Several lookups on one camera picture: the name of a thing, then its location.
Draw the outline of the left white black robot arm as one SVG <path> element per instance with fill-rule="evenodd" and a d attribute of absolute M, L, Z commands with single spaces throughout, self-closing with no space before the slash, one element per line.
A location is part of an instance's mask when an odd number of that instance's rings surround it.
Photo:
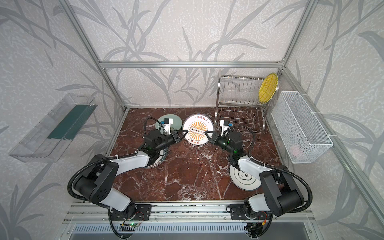
<path fill-rule="evenodd" d="M 137 210 L 135 201 L 113 188 L 116 176 L 154 165 L 162 158 L 161 151 L 181 142 L 187 133 L 188 130 L 180 130 L 163 135 L 154 129 L 146 135 L 145 142 L 135 153 L 115 157 L 96 155 L 70 178 L 67 191 L 78 200 L 130 216 Z"/>

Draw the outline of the orange sunburst plate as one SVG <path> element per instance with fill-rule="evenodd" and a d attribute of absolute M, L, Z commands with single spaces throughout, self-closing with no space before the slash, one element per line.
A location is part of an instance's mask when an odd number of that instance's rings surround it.
<path fill-rule="evenodd" d="M 189 116 L 183 123 L 183 130 L 188 130 L 185 140 L 193 146 L 203 146 L 209 143 L 206 131 L 214 130 L 214 122 L 204 114 Z"/>

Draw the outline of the yellow grid plate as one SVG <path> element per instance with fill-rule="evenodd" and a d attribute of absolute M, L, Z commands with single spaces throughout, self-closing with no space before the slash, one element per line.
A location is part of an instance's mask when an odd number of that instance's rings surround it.
<path fill-rule="evenodd" d="M 262 104 L 266 104 L 269 102 L 277 88 L 278 88 L 278 76 L 275 73 L 269 74 L 262 82 L 260 89 L 259 89 L 259 101 Z"/>

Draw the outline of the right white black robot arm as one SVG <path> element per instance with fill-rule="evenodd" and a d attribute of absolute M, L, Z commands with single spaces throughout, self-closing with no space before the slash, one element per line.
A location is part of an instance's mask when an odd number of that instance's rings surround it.
<path fill-rule="evenodd" d="M 285 166 L 264 164 L 251 156 L 251 150 L 245 152 L 241 133 L 231 131 L 223 137 L 218 132 L 206 131 L 205 135 L 211 144 L 230 153 L 228 161 L 232 167 L 260 181 L 263 193 L 244 200 L 248 218 L 262 211 L 279 217 L 302 212 L 311 205 L 312 190 L 306 181 Z"/>

